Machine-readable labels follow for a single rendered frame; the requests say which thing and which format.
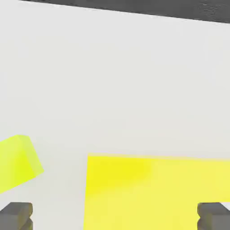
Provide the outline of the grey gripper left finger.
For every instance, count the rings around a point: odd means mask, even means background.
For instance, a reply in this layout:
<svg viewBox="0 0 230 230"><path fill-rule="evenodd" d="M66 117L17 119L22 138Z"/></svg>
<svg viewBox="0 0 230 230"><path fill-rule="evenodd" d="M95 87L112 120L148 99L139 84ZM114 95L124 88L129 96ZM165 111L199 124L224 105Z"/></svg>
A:
<svg viewBox="0 0 230 230"><path fill-rule="evenodd" d="M0 211L0 230L33 230L32 203L10 202Z"/></svg>

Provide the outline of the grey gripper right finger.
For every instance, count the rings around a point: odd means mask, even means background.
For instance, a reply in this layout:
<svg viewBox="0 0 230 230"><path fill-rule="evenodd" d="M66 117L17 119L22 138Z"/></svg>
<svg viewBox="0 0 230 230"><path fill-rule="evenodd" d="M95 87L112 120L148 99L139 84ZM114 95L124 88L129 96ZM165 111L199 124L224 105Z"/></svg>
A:
<svg viewBox="0 0 230 230"><path fill-rule="evenodd" d="M230 230L230 210L221 203L199 203L197 230Z"/></svg>

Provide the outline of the large yellow box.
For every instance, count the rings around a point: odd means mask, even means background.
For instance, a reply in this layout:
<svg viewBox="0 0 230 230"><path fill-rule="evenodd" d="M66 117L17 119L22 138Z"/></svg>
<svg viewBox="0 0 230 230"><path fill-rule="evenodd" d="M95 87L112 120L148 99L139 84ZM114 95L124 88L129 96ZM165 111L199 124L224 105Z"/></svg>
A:
<svg viewBox="0 0 230 230"><path fill-rule="evenodd" d="M197 230L201 202L230 203L230 159L88 156L83 230Z"/></svg>

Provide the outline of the large lime green box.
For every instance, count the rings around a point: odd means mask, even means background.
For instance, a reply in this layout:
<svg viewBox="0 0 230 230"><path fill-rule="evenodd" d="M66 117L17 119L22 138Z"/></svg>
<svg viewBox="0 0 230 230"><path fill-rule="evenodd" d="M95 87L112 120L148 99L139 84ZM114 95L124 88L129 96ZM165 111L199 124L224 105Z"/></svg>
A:
<svg viewBox="0 0 230 230"><path fill-rule="evenodd" d="M0 141L0 194L42 174L44 169L26 135Z"/></svg>

